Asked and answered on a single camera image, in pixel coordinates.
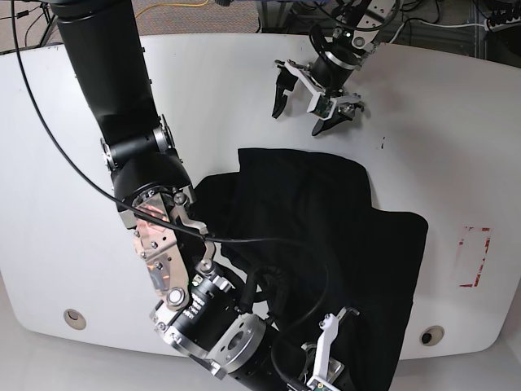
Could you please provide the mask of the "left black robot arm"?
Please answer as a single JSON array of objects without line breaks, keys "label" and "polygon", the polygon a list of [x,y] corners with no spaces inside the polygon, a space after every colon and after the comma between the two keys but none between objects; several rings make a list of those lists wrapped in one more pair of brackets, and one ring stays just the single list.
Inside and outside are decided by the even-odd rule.
[{"label": "left black robot arm", "polygon": [[288,94],[301,83],[311,94],[307,113],[317,118],[312,130],[312,136],[317,136],[365,111],[361,96],[347,91],[345,84],[366,58],[375,53],[379,32],[397,17],[402,2],[338,1],[332,11],[320,2],[314,6],[333,23],[332,35],[327,38],[318,21],[308,32],[317,54],[313,62],[298,64],[290,59],[275,62],[279,73],[272,117],[277,119],[282,115]]}]

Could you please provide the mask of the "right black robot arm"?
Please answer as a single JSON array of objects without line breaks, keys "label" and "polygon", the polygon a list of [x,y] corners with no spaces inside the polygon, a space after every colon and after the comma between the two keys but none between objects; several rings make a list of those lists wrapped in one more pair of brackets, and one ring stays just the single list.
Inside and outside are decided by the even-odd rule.
[{"label": "right black robot arm", "polygon": [[53,1],[69,59],[99,127],[116,204],[146,262],[159,337],[215,377],[251,390],[337,390],[347,375],[331,346],[347,314],[327,314],[316,343],[296,345],[278,321],[287,268],[245,278],[214,259],[217,238],[193,213],[195,193],[158,114],[128,1]]}]

